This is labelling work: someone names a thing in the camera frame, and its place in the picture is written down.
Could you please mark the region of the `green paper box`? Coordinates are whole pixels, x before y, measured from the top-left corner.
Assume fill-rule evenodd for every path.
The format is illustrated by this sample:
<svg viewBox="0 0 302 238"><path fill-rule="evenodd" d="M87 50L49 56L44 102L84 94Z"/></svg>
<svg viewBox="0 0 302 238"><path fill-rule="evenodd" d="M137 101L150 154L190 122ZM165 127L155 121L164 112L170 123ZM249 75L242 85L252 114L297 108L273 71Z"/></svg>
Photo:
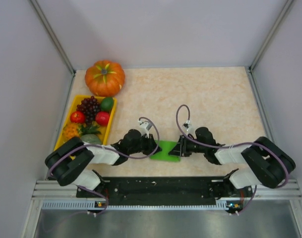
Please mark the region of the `green paper box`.
<svg viewBox="0 0 302 238"><path fill-rule="evenodd" d="M179 162L181 160L180 157L169 155L169 152L176 146L176 144L177 143L174 141L161 140L159 142L159 147L162 151L150 156L150 159L165 162Z"/></svg>

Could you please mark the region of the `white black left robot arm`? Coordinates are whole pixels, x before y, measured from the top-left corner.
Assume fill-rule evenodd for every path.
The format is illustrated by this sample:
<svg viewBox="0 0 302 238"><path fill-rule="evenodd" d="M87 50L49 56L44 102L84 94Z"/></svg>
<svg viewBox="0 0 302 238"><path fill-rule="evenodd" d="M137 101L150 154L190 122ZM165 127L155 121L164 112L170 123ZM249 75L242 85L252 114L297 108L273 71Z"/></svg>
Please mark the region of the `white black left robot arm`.
<svg viewBox="0 0 302 238"><path fill-rule="evenodd" d="M160 151L152 134L131 129L123 139L108 146L73 137L48 155L45 165L60 186L74 184L97 197L103 194L106 182L97 171L88 169L89 164L118 166L132 159L133 154L142 153L147 158Z"/></svg>

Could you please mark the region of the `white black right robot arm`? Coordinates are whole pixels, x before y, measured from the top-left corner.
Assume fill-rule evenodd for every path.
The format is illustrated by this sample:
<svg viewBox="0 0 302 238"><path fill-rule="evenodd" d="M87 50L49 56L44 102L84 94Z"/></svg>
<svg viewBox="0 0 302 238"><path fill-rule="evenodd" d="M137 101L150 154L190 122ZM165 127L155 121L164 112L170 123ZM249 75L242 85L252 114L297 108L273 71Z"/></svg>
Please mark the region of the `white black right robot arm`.
<svg viewBox="0 0 302 238"><path fill-rule="evenodd" d="M196 137L181 135L169 155L189 157L201 153L211 164L247 164L226 176L224 192L229 196L237 195L247 186L262 185L278 188L286 176L295 168L294 160L268 138L261 136L253 143L239 146L223 145L216 142L213 134L206 127L195 131Z"/></svg>

